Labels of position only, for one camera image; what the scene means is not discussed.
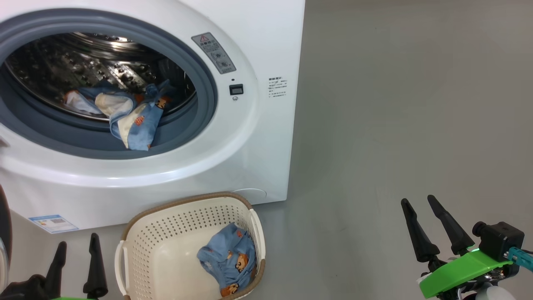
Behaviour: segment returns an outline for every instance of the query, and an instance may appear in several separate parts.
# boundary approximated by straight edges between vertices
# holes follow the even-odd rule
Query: brown basket rim
[[[178,200],[172,201],[172,202],[167,203],[167,204],[163,204],[163,205],[160,205],[160,206],[157,206],[157,207],[154,207],[154,208],[147,209],[147,210],[137,214],[126,225],[126,228],[124,229],[124,232],[122,233],[121,240],[126,241],[126,239],[128,237],[128,233],[130,232],[130,229],[133,227],[133,225],[135,223],[137,223],[138,220],[140,220],[141,218],[143,218],[143,217],[145,217],[145,216],[147,216],[149,214],[153,214],[154,212],[162,211],[162,210],[165,210],[165,209],[168,209],[168,208],[171,208],[171,207],[175,207],[175,206],[179,206],[179,205],[182,205],[182,204],[187,204],[187,203],[196,202],[196,201],[202,201],[202,200],[207,200],[207,199],[213,199],[213,198],[234,198],[234,199],[237,199],[240,202],[242,202],[244,205],[246,205],[246,208],[248,208],[248,210],[253,209],[252,205],[250,204],[250,202],[248,202],[248,200],[246,200],[241,195],[238,195],[238,194],[235,194],[235,193],[231,193],[231,192],[210,193],[210,194],[203,194],[203,195],[197,195],[197,196],[182,198],[182,199],[178,199]],[[220,298],[219,300],[223,300],[223,299],[224,300],[235,300],[237,298],[241,298],[241,297],[246,296],[247,294],[251,293],[252,290],[255,289],[255,287],[257,287],[257,285],[259,284],[259,282],[263,278],[263,274],[264,274],[264,271],[265,271],[265,264],[266,264],[266,260],[262,259],[261,262],[259,263],[259,271],[257,272],[257,275],[255,276],[254,280],[252,282],[250,282],[250,284],[244,290],[239,291],[239,292],[237,292],[235,294],[232,294],[230,296],[227,296],[227,297],[224,297],[224,298]],[[125,295],[124,299],[125,300],[131,300],[129,295]]]

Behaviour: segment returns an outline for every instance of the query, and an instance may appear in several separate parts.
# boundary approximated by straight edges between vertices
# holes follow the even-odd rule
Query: blue cloth
[[[126,148],[147,151],[154,140],[163,109],[176,89],[165,80],[159,86],[145,87],[143,100],[137,105],[135,95],[101,81],[93,88],[79,88],[78,98],[86,111],[95,109],[109,117],[111,134],[121,139]]]
[[[217,280],[223,297],[246,288],[255,275],[254,242],[248,232],[234,223],[214,235],[196,257]]]

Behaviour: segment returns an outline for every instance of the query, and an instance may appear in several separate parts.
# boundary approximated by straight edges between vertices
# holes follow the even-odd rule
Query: stainless steel drum
[[[191,101],[196,93],[185,72],[173,61],[119,36],[88,33],[47,36],[18,48],[5,64],[12,76],[39,100],[93,120],[108,121],[108,118],[66,106],[64,95],[80,86],[94,86],[101,80],[130,93],[143,93],[146,85],[168,79],[179,91],[165,107],[168,115]]]

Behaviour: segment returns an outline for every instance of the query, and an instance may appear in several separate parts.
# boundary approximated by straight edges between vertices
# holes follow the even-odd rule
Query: white washing machine
[[[177,198],[287,196],[304,0],[17,0],[0,10],[0,184],[49,232]],[[148,151],[64,94],[108,81],[177,99]]]

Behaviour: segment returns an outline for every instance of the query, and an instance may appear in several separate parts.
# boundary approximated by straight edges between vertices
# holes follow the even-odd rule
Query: basket bottom
[[[201,247],[227,224],[195,230],[168,239],[154,249],[154,299],[218,300],[219,284],[196,258]]]

